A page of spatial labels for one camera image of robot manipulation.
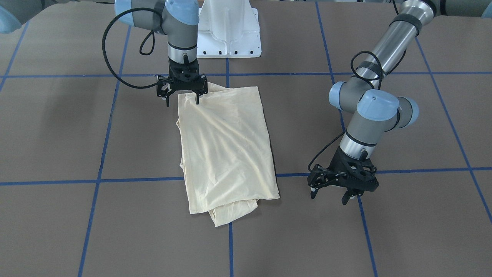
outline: white plastic base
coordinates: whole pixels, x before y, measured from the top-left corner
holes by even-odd
[[[198,58],[261,56],[258,10],[248,0],[205,0],[198,24]]]

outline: white mounting plate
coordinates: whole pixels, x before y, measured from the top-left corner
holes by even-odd
[[[251,8],[258,24],[258,10]],[[243,32],[232,42],[216,39],[210,31],[198,31],[197,58],[257,58],[261,56],[260,31]]]

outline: light blue cap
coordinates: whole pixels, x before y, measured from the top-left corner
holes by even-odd
[[[120,13],[131,9],[131,0],[115,0],[115,13],[119,15]],[[133,14],[128,13],[119,19],[121,22],[135,27],[133,23]]]
[[[166,0],[165,7],[169,14],[187,25],[198,25],[197,0]]]
[[[337,82],[332,86],[328,94],[328,100],[330,104],[337,107],[337,109],[342,110],[340,107],[340,89],[345,82]]]
[[[492,18],[492,2],[485,9],[482,18]]]
[[[402,127],[402,128],[405,128],[417,120],[417,117],[419,117],[420,111],[419,111],[419,105],[417,105],[417,102],[415,102],[413,99],[408,98],[408,97],[402,97],[402,98],[407,99],[407,101],[410,102],[410,105],[412,106],[412,117],[410,118],[410,121],[408,122],[408,124]]]
[[[372,121],[386,121],[393,118],[400,102],[393,95],[377,89],[370,89],[364,93],[357,104],[357,112]]]
[[[10,34],[20,29],[21,22],[12,13],[0,6],[0,34]]]

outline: folded cloth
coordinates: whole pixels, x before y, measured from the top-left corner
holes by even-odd
[[[176,124],[189,212],[208,211],[217,227],[280,196],[258,87],[208,88],[199,105],[178,95]]]

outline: cream fabric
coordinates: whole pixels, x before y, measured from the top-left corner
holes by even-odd
[[[277,199],[277,181],[258,87],[178,95],[182,159],[190,214],[208,211],[215,226]]]

